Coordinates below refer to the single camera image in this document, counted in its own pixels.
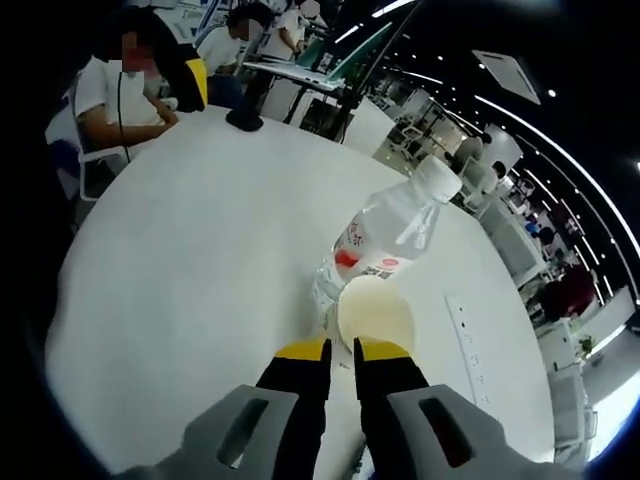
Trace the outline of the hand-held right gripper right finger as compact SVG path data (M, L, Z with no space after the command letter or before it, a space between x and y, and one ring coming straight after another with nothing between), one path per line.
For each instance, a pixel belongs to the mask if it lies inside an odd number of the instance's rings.
M380 479L576 479L511 448L499 421L446 385L430 385L410 354L354 340L361 426Z

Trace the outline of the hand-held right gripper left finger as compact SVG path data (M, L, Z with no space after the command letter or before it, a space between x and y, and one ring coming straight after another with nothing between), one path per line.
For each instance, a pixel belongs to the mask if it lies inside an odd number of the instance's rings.
M179 448L122 479L310 479L326 427L332 347L280 349L256 385L240 385L191 421Z

